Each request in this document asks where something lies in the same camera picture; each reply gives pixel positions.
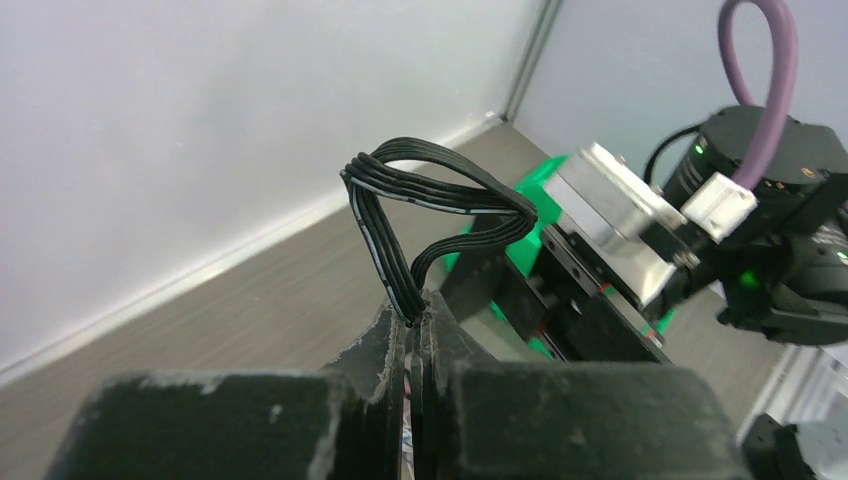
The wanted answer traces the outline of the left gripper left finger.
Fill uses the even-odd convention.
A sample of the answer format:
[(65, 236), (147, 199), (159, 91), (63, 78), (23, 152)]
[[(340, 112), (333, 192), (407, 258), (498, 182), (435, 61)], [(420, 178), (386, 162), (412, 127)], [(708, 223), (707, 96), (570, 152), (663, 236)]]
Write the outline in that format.
[(394, 310), (323, 367), (112, 377), (75, 415), (50, 479), (397, 479), (404, 336)]

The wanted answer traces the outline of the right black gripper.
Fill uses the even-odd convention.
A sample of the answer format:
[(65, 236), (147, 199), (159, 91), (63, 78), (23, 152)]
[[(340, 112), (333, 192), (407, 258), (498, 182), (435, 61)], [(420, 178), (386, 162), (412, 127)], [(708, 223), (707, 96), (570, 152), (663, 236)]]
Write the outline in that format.
[(585, 241), (556, 225), (540, 240), (528, 273), (504, 248), (460, 254), (441, 286), (457, 319), (490, 307), (561, 361), (668, 363), (656, 323), (644, 320)]

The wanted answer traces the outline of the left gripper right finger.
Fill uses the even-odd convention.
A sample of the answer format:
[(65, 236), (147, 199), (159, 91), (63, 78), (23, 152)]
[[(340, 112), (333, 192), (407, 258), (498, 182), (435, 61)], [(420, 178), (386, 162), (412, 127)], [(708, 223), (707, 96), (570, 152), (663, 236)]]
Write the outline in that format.
[(732, 425), (694, 371), (651, 362), (502, 362), (424, 294), (419, 479), (746, 479)]

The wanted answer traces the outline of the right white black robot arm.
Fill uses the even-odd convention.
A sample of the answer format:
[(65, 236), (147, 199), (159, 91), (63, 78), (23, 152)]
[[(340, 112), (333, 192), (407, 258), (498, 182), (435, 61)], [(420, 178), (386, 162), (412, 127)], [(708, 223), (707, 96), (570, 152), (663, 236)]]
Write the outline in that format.
[(523, 189), (537, 225), (458, 256), (446, 302), (459, 319), (495, 306), (564, 361), (662, 363), (662, 322), (716, 285), (721, 324), (783, 344), (844, 342), (846, 148), (831, 128), (789, 119), (764, 176), (741, 187), (732, 177), (761, 116), (731, 106), (685, 128), (691, 145), (662, 186), (595, 143), (546, 163)]

